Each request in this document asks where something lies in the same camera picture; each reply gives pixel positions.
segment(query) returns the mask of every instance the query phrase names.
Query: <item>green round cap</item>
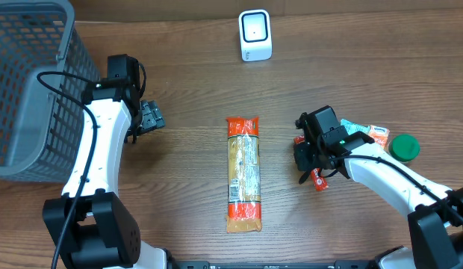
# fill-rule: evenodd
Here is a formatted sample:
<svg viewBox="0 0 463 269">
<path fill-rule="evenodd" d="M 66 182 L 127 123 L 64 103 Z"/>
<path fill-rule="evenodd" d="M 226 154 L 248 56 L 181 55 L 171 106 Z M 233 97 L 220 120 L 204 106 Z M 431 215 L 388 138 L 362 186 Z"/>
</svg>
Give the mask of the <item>green round cap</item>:
<svg viewBox="0 0 463 269">
<path fill-rule="evenodd" d="M 402 162 L 414 160 L 419 155 L 419 151 L 419 142 L 410 134 L 400 134 L 389 144 L 391 156 Z"/>
</svg>

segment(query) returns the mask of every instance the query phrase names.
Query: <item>orange package bottom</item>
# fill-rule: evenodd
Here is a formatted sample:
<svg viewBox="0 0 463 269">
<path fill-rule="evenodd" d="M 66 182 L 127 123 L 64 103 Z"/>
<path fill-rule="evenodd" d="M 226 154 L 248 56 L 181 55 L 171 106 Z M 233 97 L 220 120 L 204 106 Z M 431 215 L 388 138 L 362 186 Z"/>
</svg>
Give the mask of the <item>orange package bottom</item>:
<svg viewBox="0 0 463 269">
<path fill-rule="evenodd" d="M 258 118 L 229 117 L 227 232 L 261 231 Z"/>
</svg>

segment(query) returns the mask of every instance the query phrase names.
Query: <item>gray plastic basket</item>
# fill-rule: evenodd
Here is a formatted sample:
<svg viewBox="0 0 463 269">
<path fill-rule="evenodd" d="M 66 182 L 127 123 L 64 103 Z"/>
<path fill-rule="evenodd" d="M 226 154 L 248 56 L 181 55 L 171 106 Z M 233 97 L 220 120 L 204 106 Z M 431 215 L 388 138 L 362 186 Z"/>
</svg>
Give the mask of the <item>gray plastic basket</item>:
<svg viewBox="0 0 463 269">
<path fill-rule="evenodd" d="M 0 178 L 65 182 L 84 126 L 82 110 L 36 80 L 42 71 L 66 71 L 90 80 L 99 71 L 74 29 L 66 0 L 0 0 Z M 85 83 L 44 80 L 80 99 Z"/>
</svg>

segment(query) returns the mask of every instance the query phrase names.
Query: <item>wooden table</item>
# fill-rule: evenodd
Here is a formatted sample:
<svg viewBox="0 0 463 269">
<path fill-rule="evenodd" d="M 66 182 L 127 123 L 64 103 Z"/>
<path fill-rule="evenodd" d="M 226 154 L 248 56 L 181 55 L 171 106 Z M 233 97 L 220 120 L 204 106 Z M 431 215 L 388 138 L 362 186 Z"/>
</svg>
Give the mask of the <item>wooden table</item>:
<svg viewBox="0 0 463 269">
<path fill-rule="evenodd" d="M 102 74 L 108 55 L 146 67 L 167 127 L 124 146 L 120 198 L 143 240 L 177 259 L 328 262 L 409 245 L 407 222 L 336 176 L 317 193 L 293 160 L 294 120 L 339 118 L 411 133 L 411 168 L 463 186 L 463 10 L 272 18 L 273 57 L 240 59 L 236 19 L 79 25 Z M 227 234 L 228 116 L 260 117 L 263 231 Z M 0 268 L 47 268 L 43 202 L 63 185 L 0 182 Z"/>
</svg>

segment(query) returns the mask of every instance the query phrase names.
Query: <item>wooden surface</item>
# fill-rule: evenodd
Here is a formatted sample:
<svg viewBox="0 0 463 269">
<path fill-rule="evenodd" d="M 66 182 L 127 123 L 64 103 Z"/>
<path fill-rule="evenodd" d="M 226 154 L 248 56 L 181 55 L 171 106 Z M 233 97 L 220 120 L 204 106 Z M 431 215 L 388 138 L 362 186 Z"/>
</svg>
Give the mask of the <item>wooden surface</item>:
<svg viewBox="0 0 463 269">
<path fill-rule="evenodd" d="M 317 193 L 293 161 L 294 120 L 331 105 L 339 118 L 415 135 L 411 168 L 463 186 L 463 9 L 273 18 L 273 57 L 240 59 L 236 19 L 82 25 L 108 55 L 143 62 L 145 98 L 167 127 L 124 146 L 120 198 L 143 240 L 177 259 L 326 262 L 409 245 L 406 221 L 336 176 Z M 227 116 L 260 117 L 263 231 L 226 234 Z M 0 268 L 47 268 L 46 199 L 62 185 L 0 182 Z"/>
<path fill-rule="evenodd" d="M 248 9 L 271 16 L 462 8 L 463 0 L 70 0 L 76 18 L 92 22 L 231 19 Z"/>
</svg>

